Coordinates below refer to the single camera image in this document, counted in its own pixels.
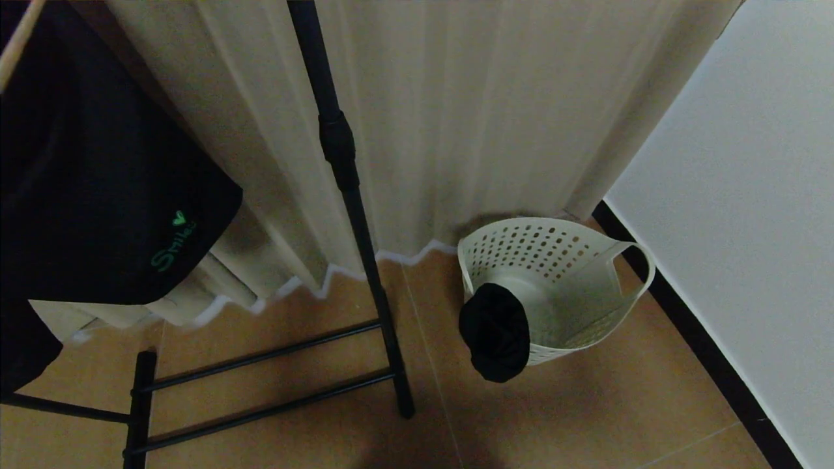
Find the baseboard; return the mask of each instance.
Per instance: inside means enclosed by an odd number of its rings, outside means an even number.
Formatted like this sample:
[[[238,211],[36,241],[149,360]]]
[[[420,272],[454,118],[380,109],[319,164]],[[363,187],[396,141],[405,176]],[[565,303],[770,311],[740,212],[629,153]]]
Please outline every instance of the baseboard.
[[[594,209],[594,219],[600,227],[612,238],[624,241],[634,241],[634,237],[617,219],[608,204],[600,202]],[[631,268],[640,276],[646,278],[648,266],[646,259],[637,251],[627,250],[623,257]],[[663,311],[669,316],[672,324],[681,333],[686,344],[692,349],[698,360],[709,373],[712,380],[724,395],[730,407],[736,413],[741,424],[750,433],[753,441],[759,446],[773,469],[801,469],[802,466],[776,430],[773,422],[761,409],[759,402],[750,392],[747,384],[741,379],[730,362],[721,353],[718,345],[706,332],[701,322],[692,314],[692,310],[671,287],[661,271],[656,271],[655,280],[649,287],[649,292],[657,300]]]

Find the floor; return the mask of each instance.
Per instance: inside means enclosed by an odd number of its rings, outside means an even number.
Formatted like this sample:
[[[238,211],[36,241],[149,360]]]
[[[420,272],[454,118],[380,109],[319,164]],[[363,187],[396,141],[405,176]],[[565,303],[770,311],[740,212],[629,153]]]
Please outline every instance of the floor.
[[[639,280],[625,262],[624,285]],[[602,344],[497,385],[469,363],[457,331],[454,257],[380,265],[417,414],[399,418],[390,382],[151,452],[148,468],[767,468],[721,393],[650,295]],[[292,343],[368,320],[367,285],[336,277],[327,300],[298,289],[261,315],[228,306],[188,330],[157,323],[98,330],[68,345],[22,393],[128,411],[133,361],[159,353],[158,376]],[[161,434],[287,401],[386,366],[378,331],[244,367],[154,395]],[[121,466],[122,425],[8,406],[0,466]]]

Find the black metal clothes rack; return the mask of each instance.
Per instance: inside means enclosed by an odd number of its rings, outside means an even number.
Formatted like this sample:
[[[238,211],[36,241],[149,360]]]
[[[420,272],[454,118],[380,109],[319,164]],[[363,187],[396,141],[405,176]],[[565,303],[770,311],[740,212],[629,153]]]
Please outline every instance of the black metal clothes rack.
[[[336,98],[336,90],[330,74],[330,66],[327,59],[327,52],[324,49],[324,39],[322,38],[315,3],[312,1],[289,0],[288,6],[290,16],[293,19],[295,34],[299,40],[301,53],[304,57],[304,66],[307,68],[310,85],[313,89],[316,106],[319,110],[319,139],[321,140],[321,146],[324,151],[324,158],[330,163],[336,184],[342,193],[344,206],[350,218],[350,225],[354,231],[356,244],[359,247],[359,255],[362,258],[362,265],[368,277],[371,294],[374,297],[374,304],[379,317],[376,320],[355,325],[345,330],[335,331],[298,344],[268,350],[253,356],[241,357],[156,381],[154,380],[157,361],[156,353],[153,351],[140,352],[136,358],[136,370],[133,378],[133,389],[131,390],[132,401],[129,414],[75,406],[64,402],[23,396],[17,393],[2,397],[2,403],[10,406],[127,424],[128,438],[123,451],[123,467],[125,469],[145,467],[145,456],[149,451],[176,445],[201,436],[211,435],[218,431],[228,430],[229,428],[257,421],[281,412],[291,411],[298,407],[370,386],[381,381],[392,380],[394,382],[394,391],[396,392],[400,415],[404,418],[411,418],[414,415],[414,401],[405,374],[405,366],[399,350],[399,342],[394,331],[394,322],[391,316],[388,298],[385,295],[385,290],[379,279],[379,271],[377,270],[374,259],[374,247],[368,230],[368,222],[364,214],[362,197],[359,194],[359,174],[355,164],[356,150],[354,138],[344,113],[339,109],[339,101]],[[198,426],[195,429],[173,436],[151,438],[148,435],[151,400],[154,391],[206,376],[216,375],[241,366],[252,365],[253,363],[270,358],[284,356],[298,350],[304,350],[315,345],[374,329],[382,330],[385,352],[388,356],[388,368],[377,371],[370,376],[353,379],[346,384],[318,392],[311,396],[252,411],[244,415],[230,416],[221,421]]]

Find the laundry basket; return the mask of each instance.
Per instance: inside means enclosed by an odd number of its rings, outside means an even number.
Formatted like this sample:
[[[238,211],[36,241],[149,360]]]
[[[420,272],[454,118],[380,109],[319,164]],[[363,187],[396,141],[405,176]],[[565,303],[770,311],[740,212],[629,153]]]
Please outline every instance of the laundry basket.
[[[624,294],[613,261],[631,246],[646,256],[649,274],[641,288]],[[528,366],[605,339],[655,276],[655,263],[642,246],[561,219],[488,224],[460,241],[458,259],[468,297],[493,283],[524,306],[530,324]]]

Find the black garment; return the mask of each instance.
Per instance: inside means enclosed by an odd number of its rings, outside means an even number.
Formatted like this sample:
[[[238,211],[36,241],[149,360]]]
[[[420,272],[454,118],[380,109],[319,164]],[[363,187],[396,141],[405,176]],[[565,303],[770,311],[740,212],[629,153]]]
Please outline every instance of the black garment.
[[[486,283],[460,310],[460,335],[472,365],[487,381],[517,376],[530,357],[530,325],[524,306],[503,286]]]
[[[27,5],[0,2],[4,48]],[[158,300],[223,233],[242,191],[64,2],[43,7],[3,92],[0,142],[5,393],[61,348],[27,300]]]

